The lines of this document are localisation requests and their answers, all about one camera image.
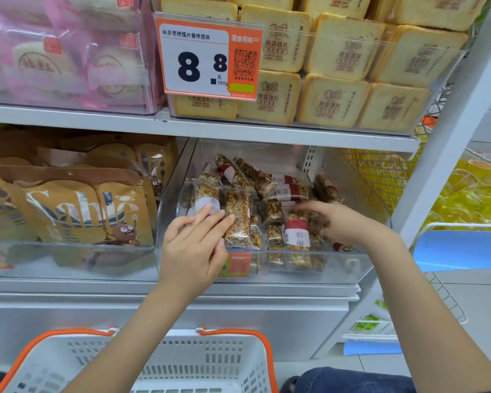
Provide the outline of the red white label nut bar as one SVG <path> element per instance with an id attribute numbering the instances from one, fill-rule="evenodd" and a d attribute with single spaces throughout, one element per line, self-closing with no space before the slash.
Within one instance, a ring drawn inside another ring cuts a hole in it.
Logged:
<path id="1" fill-rule="evenodd" d="M 312 269 L 310 255 L 304 252 L 310 251 L 309 220 L 304 212 L 290 211 L 284 223 L 285 250 L 289 251 L 287 261 L 289 267 L 294 270 Z"/>

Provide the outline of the large orange white price tag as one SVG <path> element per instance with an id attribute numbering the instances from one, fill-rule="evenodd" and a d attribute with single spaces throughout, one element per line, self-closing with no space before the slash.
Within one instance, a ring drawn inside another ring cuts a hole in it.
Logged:
<path id="1" fill-rule="evenodd" d="M 255 101 L 264 26 L 155 12 L 167 94 Z"/>

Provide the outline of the clear bin with brown packets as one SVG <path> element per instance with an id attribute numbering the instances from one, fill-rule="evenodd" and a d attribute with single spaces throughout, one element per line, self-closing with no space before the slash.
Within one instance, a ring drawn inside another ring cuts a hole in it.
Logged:
<path id="1" fill-rule="evenodd" d="M 0 277 L 156 279 L 196 139 L 0 147 Z"/>

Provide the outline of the person's right leg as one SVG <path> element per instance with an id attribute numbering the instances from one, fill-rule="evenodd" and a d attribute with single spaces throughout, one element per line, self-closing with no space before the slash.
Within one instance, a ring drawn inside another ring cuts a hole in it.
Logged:
<path id="1" fill-rule="evenodd" d="M 317 367 L 288 378 L 279 393 L 417 393 L 411 377 Z"/>

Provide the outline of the person's right forearm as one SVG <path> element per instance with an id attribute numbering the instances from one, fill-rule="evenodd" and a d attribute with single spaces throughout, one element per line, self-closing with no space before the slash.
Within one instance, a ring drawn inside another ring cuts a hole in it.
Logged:
<path id="1" fill-rule="evenodd" d="M 491 393 L 491 361 L 444 304 L 401 237 L 362 235 L 417 393 Z"/>

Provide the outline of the pile of yellow packets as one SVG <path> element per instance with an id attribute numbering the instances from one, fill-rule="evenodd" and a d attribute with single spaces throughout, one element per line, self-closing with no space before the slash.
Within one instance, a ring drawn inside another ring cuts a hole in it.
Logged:
<path id="1" fill-rule="evenodd" d="M 459 160 L 423 227 L 430 223 L 491 224 L 491 163 Z"/>

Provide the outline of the row of brown snack packets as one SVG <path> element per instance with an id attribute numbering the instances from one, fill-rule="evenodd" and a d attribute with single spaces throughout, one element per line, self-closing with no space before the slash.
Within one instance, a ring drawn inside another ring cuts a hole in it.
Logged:
<path id="1" fill-rule="evenodd" d="M 62 268 L 153 266 L 177 161 L 171 136 L 0 131 L 0 253 L 13 267 L 44 255 Z"/>

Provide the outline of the small orange price tag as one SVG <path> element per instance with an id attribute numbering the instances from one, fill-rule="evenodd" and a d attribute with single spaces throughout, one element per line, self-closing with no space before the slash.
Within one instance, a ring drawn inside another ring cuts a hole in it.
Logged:
<path id="1" fill-rule="evenodd" d="M 248 278 L 252 252 L 230 252 L 218 278 Z"/>

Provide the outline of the white metal shelving unit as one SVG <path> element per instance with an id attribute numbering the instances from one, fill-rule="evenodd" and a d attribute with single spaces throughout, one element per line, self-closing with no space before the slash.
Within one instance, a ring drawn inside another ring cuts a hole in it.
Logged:
<path id="1" fill-rule="evenodd" d="M 476 42 L 478 50 L 456 68 L 432 110 L 450 97 L 441 111 L 442 132 L 429 140 L 398 205 L 389 214 L 393 229 L 413 244 L 465 146 L 487 114 L 491 100 L 491 13 Z M 399 153 L 407 159 L 418 151 L 413 135 L 340 132 L 318 128 L 275 126 L 246 121 L 210 121 L 169 117 L 167 109 L 155 116 L 76 112 L 0 104 L 0 123 L 42 127 L 50 134 L 124 132 L 163 134 L 186 139 L 215 139 L 256 144 L 295 146 L 299 165 L 315 172 L 326 148 L 362 149 Z M 122 326 L 135 312 L 156 279 L 64 279 L 0 277 L 0 370 L 39 334 L 66 328 L 106 329 Z M 190 305 L 175 329 L 206 326 L 240 328 L 263 333 L 279 362 L 307 361 L 325 355 L 368 311 L 370 299 L 380 294 L 375 272 L 357 284 L 245 284 L 216 282 Z"/>

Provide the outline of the stack of toast slice packets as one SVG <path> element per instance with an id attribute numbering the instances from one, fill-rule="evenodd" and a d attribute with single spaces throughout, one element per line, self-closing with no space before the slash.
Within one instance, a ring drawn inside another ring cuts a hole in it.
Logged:
<path id="1" fill-rule="evenodd" d="M 172 117 L 409 136 L 490 0 L 153 0 Z"/>

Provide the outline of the clear bin with toast packets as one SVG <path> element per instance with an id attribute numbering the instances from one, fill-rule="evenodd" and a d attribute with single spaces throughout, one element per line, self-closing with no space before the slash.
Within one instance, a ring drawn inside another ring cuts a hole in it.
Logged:
<path id="1" fill-rule="evenodd" d="M 255 101 L 168 94 L 170 115 L 408 135 L 462 58 L 466 31 L 243 5 L 264 26 Z"/>

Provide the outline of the blue board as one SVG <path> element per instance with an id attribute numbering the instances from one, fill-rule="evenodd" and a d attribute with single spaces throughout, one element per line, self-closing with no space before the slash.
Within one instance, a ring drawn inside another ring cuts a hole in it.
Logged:
<path id="1" fill-rule="evenodd" d="M 491 269 L 491 231 L 428 231 L 412 256 L 422 272 Z"/>

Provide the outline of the clear bin with nut bars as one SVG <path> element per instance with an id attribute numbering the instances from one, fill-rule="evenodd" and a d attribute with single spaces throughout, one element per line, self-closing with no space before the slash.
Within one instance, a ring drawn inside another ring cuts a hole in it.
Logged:
<path id="1" fill-rule="evenodd" d="M 249 160 L 255 167 L 280 174 L 304 173 L 311 183 L 316 176 L 323 174 L 335 185 L 343 198 L 341 204 L 354 211 L 373 218 L 387 226 L 391 225 L 388 211 L 369 185 L 343 156 L 343 149 L 326 148 L 321 166 L 315 172 L 305 171 L 300 166 L 301 152 L 291 145 L 256 144 L 252 142 L 233 142 L 215 139 L 188 139 L 181 153 L 179 169 L 174 171 L 172 187 L 167 189 L 164 201 L 159 208 L 161 228 L 177 215 L 182 188 L 186 178 L 198 176 L 203 166 L 213 162 L 217 153 L 230 158 L 238 156 Z M 373 268 L 366 252 L 352 245 L 356 254 L 326 252 L 328 268 L 321 273 L 261 273 L 248 278 L 217 278 L 216 282 L 245 284 L 357 284 Z"/>

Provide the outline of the person's left hand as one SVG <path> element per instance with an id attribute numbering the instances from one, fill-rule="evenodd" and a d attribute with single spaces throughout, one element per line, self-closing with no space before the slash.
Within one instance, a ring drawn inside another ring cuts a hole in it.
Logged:
<path id="1" fill-rule="evenodd" d="M 215 281 L 213 254 L 220 238 L 233 224 L 233 214 L 218 211 L 208 215 L 184 238 L 189 216 L 179 216 L 168 226 L 162 243 L 157 290 L 172 299 L 189 303 Z"/>

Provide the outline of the pile of nut bars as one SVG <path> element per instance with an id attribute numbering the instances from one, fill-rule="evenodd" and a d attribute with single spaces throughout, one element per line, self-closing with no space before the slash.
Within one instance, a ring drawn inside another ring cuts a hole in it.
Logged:
<path id="1" fill-rule="evenodd" d="M 225 244 L 230 252 L 252 252 L 249 277 L 268 272 L 321 273 L 328 268 L 326 252 L 350 255 L 358 252 L 352 245 L 326 239 L 321 235 L 321 217 L 306 213 L 311 247 L 304 254 L 311 256 L 313 266 L 310 270 L 290 268 L 289 251 L 284 244 L 284 223 L 293 206 L 314 200 L 315 195 L 330 203 L 342 203 L 343 198 L 323 174 L 311 183 L 304 173 L 288 175 L 265 171 L 241 156 L 230 158 L 217 153 L 215 160 L 206 163 L 198 176 L 186 178 L 177 215 L 183 212 L 194 216 L 205 203 L 212 205 L 211 214 L 225 211 L 224 190 L 227 188 L 245 189 L 249 193 L 252 247 L 229 248 Z"/>

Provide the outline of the clear-wrapped nut snack bar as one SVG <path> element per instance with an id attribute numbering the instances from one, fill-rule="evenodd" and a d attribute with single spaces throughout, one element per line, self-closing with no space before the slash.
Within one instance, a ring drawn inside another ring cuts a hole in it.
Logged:
<path id="1" fill-rule="evenodd" d="M 226 215 L 233 214 L 235 220 L 224 234 L 229 248 L 248 249 L 252 247 L 250 233 L 250 201 L 245 189 L 227 188 L 224 190 Z"/>

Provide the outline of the person's left forearm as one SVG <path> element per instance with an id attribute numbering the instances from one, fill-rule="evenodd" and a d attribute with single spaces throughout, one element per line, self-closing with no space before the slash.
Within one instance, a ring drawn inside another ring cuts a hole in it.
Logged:
<path id="1" fill-rule="evenodd" d="M 61 393 L 130 393 L 167 332 L 212 281 L 203 273 L 162 275 L 131 319 Z"/>

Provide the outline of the person's right hand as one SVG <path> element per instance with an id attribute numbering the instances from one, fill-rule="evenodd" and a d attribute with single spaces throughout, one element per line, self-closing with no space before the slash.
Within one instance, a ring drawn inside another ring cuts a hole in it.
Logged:
<path id="1" fill-rule="evenodd" d="M 346 205 L 336 204 L 333 219 L 324 219 L 321 235 L 332 242 L 354 245 L 370 252 L 390 246 L 400 237 L 395 232 L 373 218 L 354 211 Z"/>

